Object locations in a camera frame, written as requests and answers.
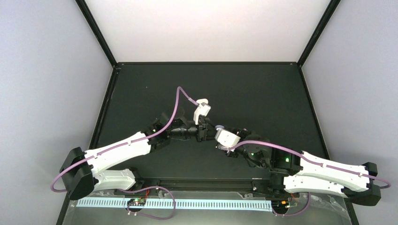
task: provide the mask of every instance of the white wall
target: white wall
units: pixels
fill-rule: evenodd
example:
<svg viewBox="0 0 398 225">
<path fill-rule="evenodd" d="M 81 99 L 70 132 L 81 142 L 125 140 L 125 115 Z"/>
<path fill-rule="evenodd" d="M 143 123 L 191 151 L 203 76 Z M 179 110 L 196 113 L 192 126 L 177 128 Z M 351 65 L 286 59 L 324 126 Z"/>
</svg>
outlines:
<svg viewBox="0 0 398 225">
<path fill-rule="evenodd" d="M 116 61 L 297 61 L 329 0 L 87 0 Z"/>
<path fill-rule="evenodd" d="M 55 224 L 50 183 L 88 147 L 111 71 L 75 1 L 1 1 L 0 224 Z"/>
<path fill-rule="evenodd" d="M 392 182 L 377 206 L 355 206 L 361 225 L 398 220 L 397 8 L 341 1 L 303 68 L 331 158 L 377 163 Z"/>
</svg>

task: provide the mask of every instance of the white back panel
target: white back panel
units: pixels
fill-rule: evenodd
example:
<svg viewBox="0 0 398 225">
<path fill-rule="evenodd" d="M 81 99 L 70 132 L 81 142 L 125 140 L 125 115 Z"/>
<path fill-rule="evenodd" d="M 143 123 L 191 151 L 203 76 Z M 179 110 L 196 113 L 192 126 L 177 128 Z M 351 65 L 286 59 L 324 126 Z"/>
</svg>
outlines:
<svg viewBox="0 0 398 225">
<path fill-rule="evenodd" d="M 117 61 L 297 61 L 329 0 L 87 0 Z"/>
</svg>

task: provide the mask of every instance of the robotic arm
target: robotic arm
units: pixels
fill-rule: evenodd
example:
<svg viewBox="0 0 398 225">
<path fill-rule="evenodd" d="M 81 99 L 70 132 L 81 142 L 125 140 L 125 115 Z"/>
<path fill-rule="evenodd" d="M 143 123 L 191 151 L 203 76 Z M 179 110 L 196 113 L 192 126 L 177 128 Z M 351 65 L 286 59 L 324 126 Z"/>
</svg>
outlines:
<svg viewBox="0 0 398 225">
<path fill-rule="evenodd" d="M 228 157 L 241 155 L 249 165 L 268 170 L 271 173 L 266 188 L 268 196 L 288 199 L 291 193 L 325 193 L 349 198 L 360 205 L 376 205 L 380 200 L 381 188 L 373 184 L 373 180 L 384 180 L 376 178 L 376 164 L 345 165 L 270 144 L 254 131 L 214 126 L 206 117 L 211 109 L 207 99 L 196 102 L 188 99 L 197 105 L 191 121 L 184 116 L 175 116 L 177 98 L 171 118 L 163 113 L 148 128 L 105 147 L 85 152 L 81 148 L 72 149 L 60 169 L 69 198 L 77 200 L 92 191 L 104 189 L 128 190 L 136 184 L 139 176 L 136 171 L 108 168 L 157 151 L 170 144 L 172 138 L 195 137 L 198 142 L 216 140 L 217 148 L 225 151 Z"/>
</svg>

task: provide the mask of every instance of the black metal frame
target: black metal frame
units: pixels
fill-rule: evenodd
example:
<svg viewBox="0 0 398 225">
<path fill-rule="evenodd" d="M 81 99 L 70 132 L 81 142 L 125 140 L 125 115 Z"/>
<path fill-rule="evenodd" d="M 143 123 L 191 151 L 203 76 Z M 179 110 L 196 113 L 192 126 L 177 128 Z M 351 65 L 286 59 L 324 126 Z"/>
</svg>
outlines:
<svg viewBox="0 0 398 225">
<path fill-rule="evenodd" d="M 296 62 L 267 62 L 267 63 L 271 63 L 271 64 L 297 64 L 297 67 L 298 67 L 299 73 L 301 75 L 301 79 L 302 79 L 303 85 L 304 85 L 304 87 L 306 89 L 306 95 L 307 95 L 307 98 L 308 98 L 308 102 L 309 102 L 309 104 L 311 106 L 311 110 L 312 110 L 313 115 L 314 115 L 314 120 L 315 120 L 315 123 L 317 125 L 317 130 L 319 132 L 319 137 L 321 138 L 323 150 L 325 151 L 326 159 L 330 159 L 329 153 L 327 151 L 326 144 L 325 144 L 325 141 L 324 141 L 322 133 L 321 133 L 319 122 L 318 122 L 318 119 L 316 117 L 314 106 L 312 104 L 311 97 L 310 97 L 310 94 L 309 94 L 309 91 L 308 91 L 308 87 L 306 85 L 305 77 L 304 77 L 304 74 L 303 74 L 303 71 L 301 70 L 301 68 L 304 65 L 305 61 L 307 60 L 309 54 L 311 53 L 313 47 L 315 46 L 315 44 L 317 42 L 317 40 L 319 39 L 322 31 L 325 29 L 329 19 L 331 18 L 331 16 L 333 15 L 334 11 L 336 10 L 339 2 L 340 2 L 340 0 L 331 0 L 330 1 L 329 5 L 327 6 L 325 12 L 323 13 L 323 16 L 322 16 L 321 20 L 319 21 L 317 27 L 315 28 L 315 31 L 313 32 L 310 40 L 308 41 L 308 43 L 307 43 L 307 45 L 306 45 L 306 47 L 305 47 L 303 53 L 301 54 L 301 56 L 300 56 L 300 58 L 299 58 L 297 63 Z M 99 44 L 101 45 L 105 55 L 107 56 L 107 58 L 109 60 L 109 63 L 113 67 L 113 71 L 112 71 L 112 75 L 111 75 L 111 78 L 110 78 L 110 81 L 109 81 L 109 85 L 107 87 L 107 91 L 106 91 L 106 94 L 105 94 L 104 101 L 102 103 L 101 111 L 99 113 L 98 120 L 97 120 L 97 123 L 95 125 L 94 133 L 93 133 L 93 136 L 92 136 L 92 140 L 90 142 L 90 149 L 93 149 L 93 148 L 97 147 L 98 139 L 100 137 L 100 133 L 101 133 L 101 130 L 102 130 L 103 121 L 104 121 L 104 118 L 105 118 L 106 113 L 107 113 L 107 108 L 108 108 L 109 103 L 110 103 L 110 99 L 111 99 L 111 96 L 112 96 L 112 93 L 113 93 L 113 90 L 114 90 L 114 87 L 115 87 L 115 84 L 116 84 L 116 81 L 117 81 L 117 77 L 119 75 L 119 70 L 121 69 L 120 66 L 123 65 L 123 64 L 134 64 L 134 62 L 119 62 L 119 63 L 117 63 L 117 61 L 114 58 L 109 46 L 107 45 L 107 43 L 105 41 L 105 38 L 103 37 L 103 35 L 102 35 L 97 23 L 95 22 L 94 17 L 92 16 L 92 14 L 91 14 L 91 12 L 90 12 L 85 0 L 76 0 L 76 3 L 78 4 L 80 10 L 82 11 L 84 17 L 86 18 L 86 20 L 88 22 L 91 30 L 93 31 L 95 37 L 97 38 Z M 168 62 L 168 63 L 169 64 L 173 64 L 173 63 L 181 64 L 181 62 Z M 227 63 L 243 64 L 244 62 L 227 62 Z M 140 64 L 153 64 L 153 63 L 152 62 L 148 62 L 148 63 L 140 62 Z M 345 204 L 346 204 L 346 207 L 347 207 L 347 211 L 348 211 L 348 213 L 350 215 L 350 218 L 351 218 L 351 223 L 353 225 L 359 225 L 358 219 L 357 219 L 355 211 L 354 211 L 354 208 L 352 206 L 352 203 L 347 201 L 347 200 L 344 200 L 344 201 L 345 201 Z M 64 203 L 63 203 L 61 211 L 60 211 L 60 215 L 59 215 L 57 223 L 56 223 L 57 225 L 62 225 L 62 223 L 63 223 L 63 221 L 65 219 L 65 214 L 66 214 L 66 211 L 68 209 L 68 206 L 69 206 L 69 198 L 66 195 Z"/>
</svg>

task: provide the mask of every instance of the black table surface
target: black table surface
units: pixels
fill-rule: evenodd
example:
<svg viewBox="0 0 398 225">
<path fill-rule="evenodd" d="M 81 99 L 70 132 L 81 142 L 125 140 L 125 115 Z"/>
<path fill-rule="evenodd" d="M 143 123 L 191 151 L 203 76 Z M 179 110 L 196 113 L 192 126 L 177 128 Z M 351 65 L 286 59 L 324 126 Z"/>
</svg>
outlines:
<svg viewBox="0 0 398 225">
<path fill-rule="evenodd" d="M 272 143 L 326 157 L 306 89 L 296 64 L 124 63 L 119 64 L 97 147 L 148 127 L 162 112 L 171 115 L 176 89 L 207 98 L 214 124 L 254 130 Z M 180 106 L 192 120 L 196 107 L 182 94 Z M 136 167 L 142 177 L 186 179 L 267 178 L 242 158 L 229 158 L 215 141 L 172 140 L 160 151 L 113 169 Z"/>
</svg>

